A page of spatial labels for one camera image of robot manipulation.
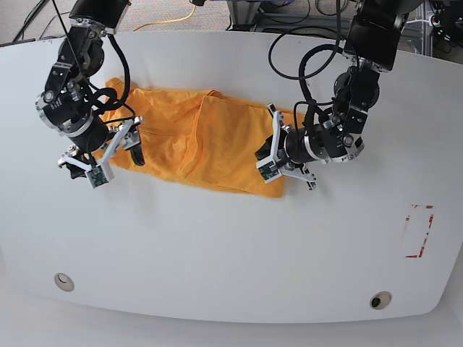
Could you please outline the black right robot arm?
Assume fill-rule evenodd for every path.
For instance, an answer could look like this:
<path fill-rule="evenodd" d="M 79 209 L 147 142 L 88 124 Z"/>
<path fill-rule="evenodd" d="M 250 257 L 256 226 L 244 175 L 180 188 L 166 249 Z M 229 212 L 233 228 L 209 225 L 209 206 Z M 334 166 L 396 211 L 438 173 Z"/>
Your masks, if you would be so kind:
<path fill-rule="evenodd" d="M 113 179 L 109 161 L 118 149 L 130 152 L 135 165 L 145 163 L 138 129 L 143 119 L 127 105 L 129 65 L 114 37 L 130 4 L 130 1 L 75 3 L 56 63 L 35 102 L 43 123 L 72 141 L 58 160 L 59 167 L 67 168 L 72 179 L 86 178 L 93 188 Z M 122 63 L 121 94 L 90 82 L 103 65 L 103 38 L 108 38 Z"/>

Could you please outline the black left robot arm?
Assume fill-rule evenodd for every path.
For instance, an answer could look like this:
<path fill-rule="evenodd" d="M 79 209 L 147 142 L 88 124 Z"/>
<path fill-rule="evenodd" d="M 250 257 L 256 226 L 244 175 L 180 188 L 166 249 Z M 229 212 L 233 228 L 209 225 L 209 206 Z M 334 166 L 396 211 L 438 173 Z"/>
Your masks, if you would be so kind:
<path fill-rule="evenodd" d="M 268 105 L 273 134 L 255 152 L 256 168 L 265 183 L 282 176 L 305 181 L 316 187 L 316 177 L 308 163 L 345 163 L 355 159 L 364 149 L 361 138 L 368 111 L 379 98 L 379 77 L 394 67 L 399 40 L 409 13 L 420 1 L 357 1 L 347 35 L 336 33 L 336 42 L 322 44 L 308 51 L 294 79 L 299 82 L 307 106 L 301 126 L 285 124 L 283 114 Z M 334 83 L 334 96 L 319 103 L 307 86 L 315 72 L 305 72 L 310 58 L 330 51 L 330 58 L 341 54 L 353 61 Z"/>

